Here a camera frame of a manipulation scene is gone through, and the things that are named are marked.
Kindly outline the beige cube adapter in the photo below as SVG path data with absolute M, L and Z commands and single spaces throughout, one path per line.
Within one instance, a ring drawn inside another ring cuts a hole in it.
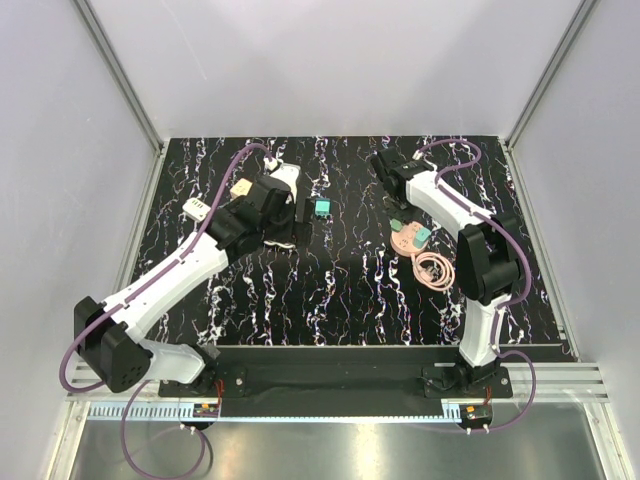
M 231 199 L 247 196 L 253 186 L 253 183 L 245 178 L 239 179 L 230 189 Z

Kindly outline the teal plug adapter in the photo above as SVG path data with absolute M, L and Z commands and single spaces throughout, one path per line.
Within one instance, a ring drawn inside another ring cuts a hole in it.
M 426 227 L 420 227 L 415 231 L 415 234 L 413 236 L 413 240 L 412 240 L 412 245 L 414 248 L 418 249 L 418 250 L 422 250 L 429 237 L 431 236 L 431 231 L 426 228 Z

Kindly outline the pink round power socket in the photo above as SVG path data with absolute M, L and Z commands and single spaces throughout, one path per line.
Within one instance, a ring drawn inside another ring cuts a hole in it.
M 422 250 L 418 250 L 413 247 L 412 240 L 415 234 L 415 231 L 424 227 L 419 222 L 411 222 L 407 224 L 400 232 L 391 232 L 390 242 L 393 250 L 402 257 L 411 257 L 412 255 L 417 256 L 425 251 L 426 245 Z

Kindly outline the green USB charger cube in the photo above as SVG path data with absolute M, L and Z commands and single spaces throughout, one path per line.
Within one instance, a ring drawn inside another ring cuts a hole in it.
M 407 224 L 402 220 L 392 218 L 390 220 L 390 226 L 393 232 L 400 232 L 404 227 L 407 226 Z

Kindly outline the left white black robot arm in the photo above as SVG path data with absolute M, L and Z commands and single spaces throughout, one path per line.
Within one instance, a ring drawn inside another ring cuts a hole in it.
M 160 317 L 198 285 L 264 246 L 307 246 L 314 206 L 297 203 L 300 167 L 284 163 L 258 177 L 247 193 L 208 212 L 204 229 L 127 288 L 74 308 L 77 353 L 113 393 L 140 381 L 182 385 L 208 394 L 218 378 L 213 347 L 147 339 Z

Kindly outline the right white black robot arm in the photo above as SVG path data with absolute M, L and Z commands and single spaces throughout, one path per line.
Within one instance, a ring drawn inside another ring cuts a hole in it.
M 462 339 L 453 366 L 438 377 L 424 377 L 429 393 L 485 392 L 505 355 L 499 335 L 506 309 L 524 300 L 531 289 L 531 268 L 515 239 L 517 222 L 475 204 L 443 179 L 448 168 L 432 169 L 418 149 L 404 160 L 394 148 L 373 153 L 368 160 L 392 205 L 393 218 L 407 223 L 421 211 L 457 240 L 455 265 L 442 266 L 440 289 L 456 282 L 466 299 Z

